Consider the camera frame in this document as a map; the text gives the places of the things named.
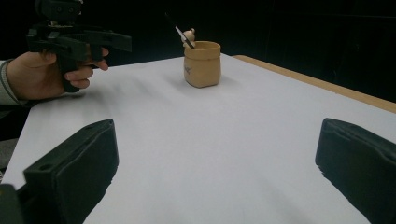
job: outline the human hand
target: human hand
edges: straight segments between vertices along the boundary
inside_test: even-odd
[[[108,50],[102,48],[102,55],[106,57]],[[64,74],[65,79],[79,89],[88,88],[93,75],[92,64],[104,71],[108,69],[105,59],[100,62],[89,59],[79,62],[78,70]],[[49,51],[26,52],[9,62],[7,80],[19,100],[41,100],[64,93],[56,55]]]

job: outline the small figurine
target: small figurine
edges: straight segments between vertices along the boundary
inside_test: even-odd
[[[186,38],[191,42],[191,44],[195,47],[195,30],[194,28],[191,28],[189,31],[183,32],[183,35],[186,36]],[[183,47],[186,48],[188,44],[186,43],[185,40],[181,39],[183,42]]]

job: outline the gray sleeve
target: gray sleeve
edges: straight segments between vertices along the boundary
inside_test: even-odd
[[[11,61],[6,60],[0,62],[0,70],[1,70],[1,77],[0,77],[0,105],[23,105],[27,101],[20,101],[17,99],[15,96],[14,92],[12,89],[9,87],[8,81],[7,81],[7,66],[8,63]]]

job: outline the black device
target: black device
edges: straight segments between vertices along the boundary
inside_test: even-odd
[[[0,185],[0,223],[81,224],[105,196],[118,165],[114,121],[87,125],[26,168],[20,189]]]
[[[78,70],[77,62],[90,57],[101,61],[102,46],[132,51],[132,38],[128,35],[76,24],[81,5],[82,0],[36,0],[35,11],[45,20],[35,24],[26,36],[30,51],[41,52],[45,49],[57,55],[66,92],[76,92],[79,88],[72,86],[64,74]]]
[[[396,224],[396,144],[338,119],[322,122],[315,163],[373,224]]]

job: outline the pen holder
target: pen holder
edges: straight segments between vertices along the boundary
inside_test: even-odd
[[[184,78],[196,88],[219,84],[221,76],[220,45],[195,41],[195,48],[184,48]]]

